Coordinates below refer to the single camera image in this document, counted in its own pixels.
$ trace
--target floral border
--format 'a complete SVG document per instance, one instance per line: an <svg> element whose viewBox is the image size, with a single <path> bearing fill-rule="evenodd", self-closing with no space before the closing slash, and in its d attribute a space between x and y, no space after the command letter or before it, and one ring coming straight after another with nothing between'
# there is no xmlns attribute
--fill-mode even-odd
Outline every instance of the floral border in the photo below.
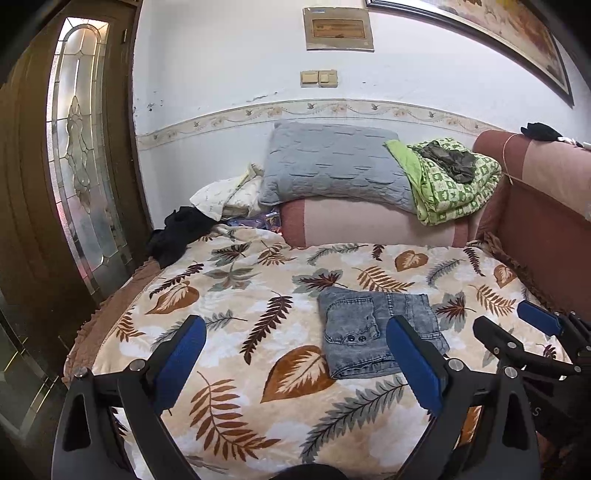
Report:
<svg viewBox="0 0 591 480"><path fill-rule="evenodd" d="M474 137L485 130L502 130L473 118L407 103L346 99L288 100L210 113L170 125L151 134L138 135L138 150L149 150L194 135L241 125L301 118L379 118L394 122L436 125L452 132L460 132Z"/></svg>

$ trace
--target crumpled fabric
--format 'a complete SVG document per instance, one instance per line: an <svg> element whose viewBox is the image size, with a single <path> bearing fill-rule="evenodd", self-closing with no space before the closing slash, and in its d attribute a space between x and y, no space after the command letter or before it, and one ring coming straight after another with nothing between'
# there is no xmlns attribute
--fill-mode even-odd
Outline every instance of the crumpled fabric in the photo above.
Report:
<svg viewBox="0 0 591 480"><path fill-rule="evenodd" d="M433 160L458 183L470 183L474 180L476 157L469 151L448 150L441 148L436 142L422 148L413 147L413 150L423 158Z"/></svg>
<svg viewBox="0 0 591 480"><path fill-rule="evenodd" d="M148 255L166 268L179 260L187 245L207 235L217 221L195 207L181 207L164 219L164 230L154 230L148 240Z"/></svg>
<svg viewBox="0 0 591 480"><path fill-rule="evenodd" d="M262 210L258 193L263 173L262 167L251 163L239 177L205 185L190 198L190 202L214 220L259 215Z"/></svg>
<svg viewBox="0 0 591 480"><path fill-rule="evenodd" d="M439 138L434 142L447 150L469 151L453 138ZM458 183L433 160L421 157L413 150L428 144L422 142L407 147L398 140L386 142L387 149L410 181L420 222L439 225L480 210L501 179L501 165L494 158L471 152L476 157L474 181Z"/></svg>

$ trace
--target denim jeans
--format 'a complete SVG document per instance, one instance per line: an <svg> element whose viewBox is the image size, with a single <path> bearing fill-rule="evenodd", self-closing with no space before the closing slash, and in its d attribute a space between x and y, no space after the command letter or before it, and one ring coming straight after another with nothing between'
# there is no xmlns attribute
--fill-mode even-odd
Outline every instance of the denim jeans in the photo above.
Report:
<svg viewBox="0 0 591 480"><path fill-rule="evenodd" d="M332 378L399 373L386 343L386 325L395 315L404 316L419 337L431 342L439 352L449 351L426 295L329 287L320 293L318 303L325 322L324 354Z"/></svg>

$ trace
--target framed picture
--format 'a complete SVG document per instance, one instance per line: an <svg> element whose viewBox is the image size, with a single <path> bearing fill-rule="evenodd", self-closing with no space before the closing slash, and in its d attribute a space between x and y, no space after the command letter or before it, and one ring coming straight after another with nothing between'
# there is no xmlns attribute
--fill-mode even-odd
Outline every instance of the framed picture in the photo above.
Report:
<svg viewBox="0 0 591 480"><path fill-rule="evenodd" d="M304 8L304 31L308 50L374 50L365 8Z"/></svg>
<svg viewBox="0 0 591 480"><path fill-rule="evenodd" d="M574 105L556 41L519 0L366 0L369 7L419 15L501 50Z"/></svg>

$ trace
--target wall switch plate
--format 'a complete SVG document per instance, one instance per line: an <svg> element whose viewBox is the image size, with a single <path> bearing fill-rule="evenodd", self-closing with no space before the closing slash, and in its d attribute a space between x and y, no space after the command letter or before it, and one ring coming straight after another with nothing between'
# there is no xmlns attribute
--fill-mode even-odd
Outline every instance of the wall switch plate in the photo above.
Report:
<svg viewBox="0 0 591 480"><path fill-rule="evenodd" d="M301 72L300 82L302 87L318 86L318 70L305 70Z"/></svg>
<svg viewBox="0 0 591 480"><path fill-rule="evenodd" d="M318 72L318 84L324 88L337 88L339 78L336 70L321 70Z"/></svg>

